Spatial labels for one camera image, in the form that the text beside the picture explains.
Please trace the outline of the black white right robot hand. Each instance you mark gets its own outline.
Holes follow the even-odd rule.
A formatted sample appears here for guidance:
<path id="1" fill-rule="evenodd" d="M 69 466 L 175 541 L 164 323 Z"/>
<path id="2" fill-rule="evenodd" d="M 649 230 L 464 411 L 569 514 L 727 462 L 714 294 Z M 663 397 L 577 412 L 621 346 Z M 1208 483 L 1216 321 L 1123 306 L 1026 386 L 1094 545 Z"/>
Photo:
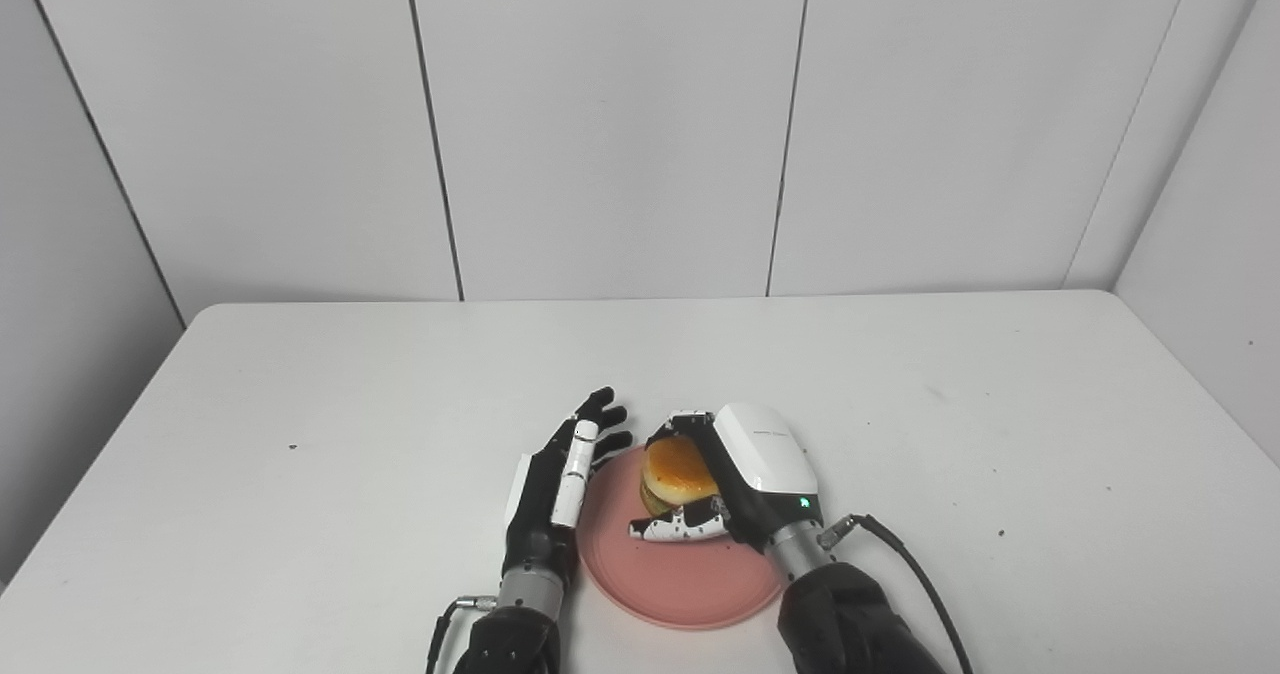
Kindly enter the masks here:
<path id="1" fill-rule="evenodd" d="M 663 509 L 630 522 L 632 538 L 684 545 L 728 536 L 777 559 L 828 558 L 817 474 L 768 405 L 675 411 L 643 454 L 643 500 Z"/>

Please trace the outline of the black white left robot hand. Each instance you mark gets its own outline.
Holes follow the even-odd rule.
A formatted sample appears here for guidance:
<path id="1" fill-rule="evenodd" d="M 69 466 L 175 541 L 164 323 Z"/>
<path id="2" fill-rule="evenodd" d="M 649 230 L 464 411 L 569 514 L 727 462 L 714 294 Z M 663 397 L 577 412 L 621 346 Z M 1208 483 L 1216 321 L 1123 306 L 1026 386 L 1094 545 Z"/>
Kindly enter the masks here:
<path id="1" fill-rule="evenodd" d="M 552 524 L 556 503 L 571 440 L 576 425 L 599 425 L 603 441 L 596 446 L 589 473 L 594 474 L 611 457 L 634 445 L 628 431 L 613 431 L 627 419 L 623 405 L 614 404 L 613 388 L 600 388 L 590 393 L 573 414 L 557 428 L 545 445 L 531 457 L 515 515 L 506 529 L 506 556 L 500 572 L 540 570 L 554 576 L 568 588 L 579 569 L 579 551 L 575 533 Z"/>

